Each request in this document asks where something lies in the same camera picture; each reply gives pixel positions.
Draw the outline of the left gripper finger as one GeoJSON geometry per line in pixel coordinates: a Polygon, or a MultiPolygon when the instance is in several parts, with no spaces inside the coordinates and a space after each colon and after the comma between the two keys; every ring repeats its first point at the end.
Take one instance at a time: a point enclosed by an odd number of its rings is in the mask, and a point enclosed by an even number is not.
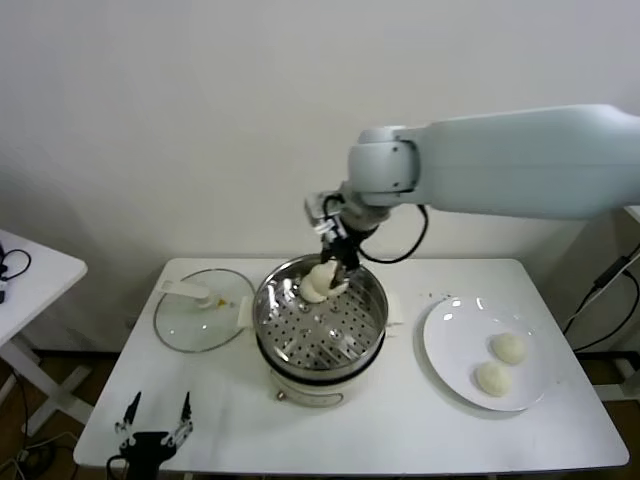
{"type": "Polygon", "coordinates": [[[141,400],[142,392],[139,391],[133,401],[127,406],[124,416],[114,425],[115,432],[121,445],[127,445],[133,438],[132,426],[141,400]]]}
{"type": "Polygon", "coordinates": [[[167,434],[162,440],[162,444],[183,444],[186,439],[194,430],[194,424],[192,420],[192,408],[190,401],[190,393],[187,392],[181,413],[178,426],[169,434],[167,434]]]}

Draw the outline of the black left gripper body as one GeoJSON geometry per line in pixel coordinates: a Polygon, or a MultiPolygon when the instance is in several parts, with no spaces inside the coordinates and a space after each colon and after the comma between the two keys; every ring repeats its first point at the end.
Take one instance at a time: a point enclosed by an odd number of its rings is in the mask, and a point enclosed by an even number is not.
{"type": "Polygon", "coordinates": [[[126,480],[155,480],[161,465],[175,456],[177,447],[168,432],[137,432],[121,446],[128,465],[126,480]]]}

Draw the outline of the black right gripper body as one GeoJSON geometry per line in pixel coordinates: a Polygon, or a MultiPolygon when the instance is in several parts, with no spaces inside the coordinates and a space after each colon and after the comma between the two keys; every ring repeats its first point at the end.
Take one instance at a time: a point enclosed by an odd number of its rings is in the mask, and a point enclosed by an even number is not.
{"type": "Polygon", "coordinates": [[[339,227],[333,227],[322,235],[323,248],[329,248],[333,253],[331,260],[342,262],[346,268],[360,266],[357,244],[339,227]]]}

